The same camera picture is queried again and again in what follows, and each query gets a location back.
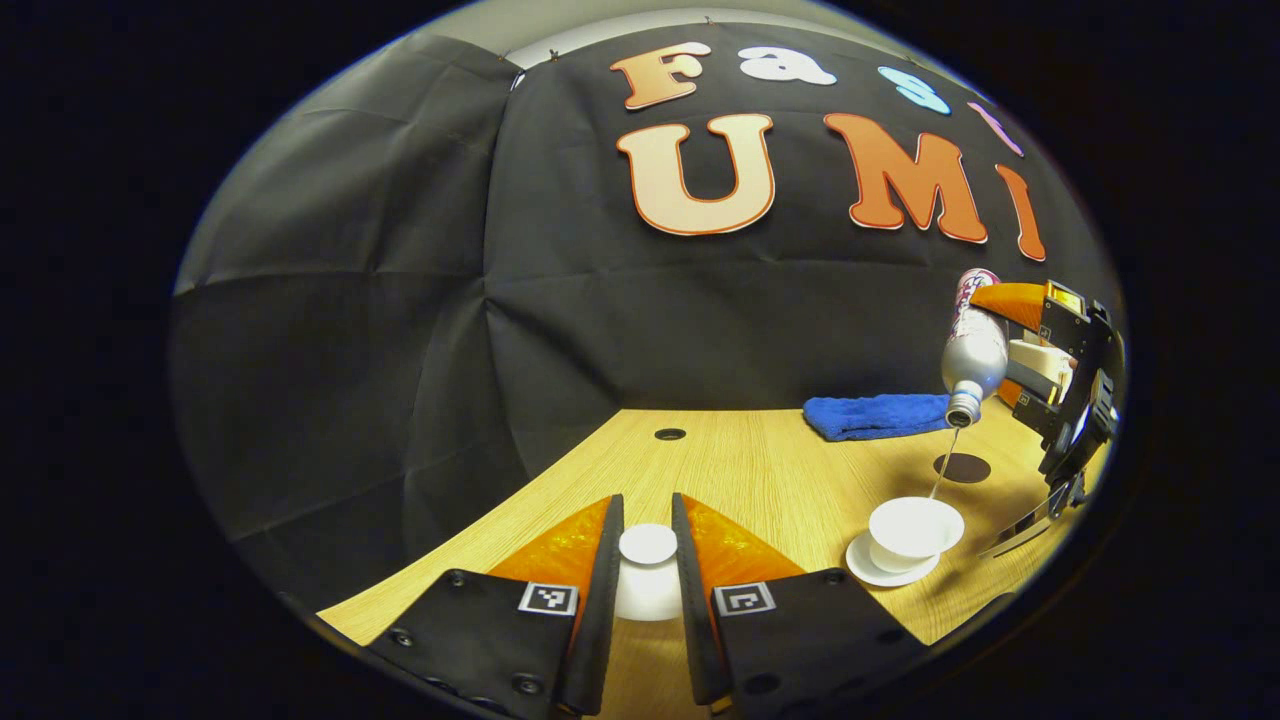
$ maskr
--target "white saucer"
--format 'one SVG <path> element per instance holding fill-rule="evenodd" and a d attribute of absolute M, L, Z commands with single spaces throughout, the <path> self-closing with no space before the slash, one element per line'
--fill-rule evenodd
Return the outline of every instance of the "white saucer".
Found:
<path fill-rule="evenodd" d="M 854 538 L 854 542 L 849 543 L 849 550 L 845 551 L 845 564 L 849 565 L 849 570 L 859 580 L 882 588 L 897 588 L 919 580 L 937 568 L 938 560 L 942 557 L 941 555 L 934 555 L 919 568 L 914 568 L 906 573 L 886 573 L 872 562 L 870 555 L 868 555 L 870 542 L 870 533 L 863 533 Z"/>

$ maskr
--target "small white cup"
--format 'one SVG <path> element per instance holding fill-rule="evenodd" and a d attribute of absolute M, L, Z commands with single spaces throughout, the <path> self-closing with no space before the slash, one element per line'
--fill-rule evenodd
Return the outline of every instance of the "small white cup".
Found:
<path fill-rule="evenodd" d="M 622 562 L 613 614 L 625 620 L 678 618 L 680 570 L 676 568 L 676 533 L 667 525 L 632 525 L 618 539 Z"/>
<path fill-rule="evenodd" d="M 870 536 L 872 562 L 886 573 L 908 573 L 955 547 L 964 518 L 937 500 L 897 497 L 872 511 Z"/>

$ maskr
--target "bottle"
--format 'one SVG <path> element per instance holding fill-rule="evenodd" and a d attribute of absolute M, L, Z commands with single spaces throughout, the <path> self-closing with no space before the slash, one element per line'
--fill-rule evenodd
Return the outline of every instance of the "bottle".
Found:
<path fill-rule="evenodd" d="M 996 392 L 1009 368 L 1005 323 L 969 306 L 974 291 L 998 282 L 982 268 L 960 275 L 951 334 L 942 350 L 942 382 L 951 393 L 946 420 L 952 428 L 968 428 L 982 418 L 982 401 Z"/>

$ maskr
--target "blue towel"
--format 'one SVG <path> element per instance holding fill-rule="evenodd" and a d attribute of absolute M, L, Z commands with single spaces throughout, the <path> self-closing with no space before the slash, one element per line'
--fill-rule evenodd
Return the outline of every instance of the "blue towel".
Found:
<path fill-rule="evenodd" d="M 829 441 L 914 436 L 947 427 L 948 400 L 946 395 L 813 397 L 804 404 L 804 419 Z"/>

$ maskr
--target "table surface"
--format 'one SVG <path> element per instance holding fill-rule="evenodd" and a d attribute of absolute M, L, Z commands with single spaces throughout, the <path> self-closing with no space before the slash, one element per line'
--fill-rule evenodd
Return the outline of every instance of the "table surface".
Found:
<path fill-rule="evenodd" d="M 654 432 L 682 428 L 660 441 Z M 755 533 L 805 571 L 845 568 L 845 548 L 867 530 L 872 510 L 901 496 L 928 496 L 954 430 L 902 438 L 827 442 L 800 410 L 621 410 L 506 502 L 412 565 L 319 615 L 369 644 L 451 568 L 488 571 L 552 525 L 605 496 L 622 493 L 625 525 L 671 523 L 671 496 L 689 495 Z M 1043 565 L 1078 511 L 1038 538 L 979 560 L 995 536 L 1047 496 L 1037 466 L 1039 436 L 1001 401 L 960 433 L 956 452 L 991 464 L 980 483 L 943 480 L 937 498 L 960 511 L 965 532 L 924 579 L 901 588 L 864 587 L 929 644 L 997 594 L 1016 591 Z M 1092 491 L 1102 448 L 1085 477 Z M 616 619 L 600 717 L 704 720 L 694 705 L 684 625 Z"/>

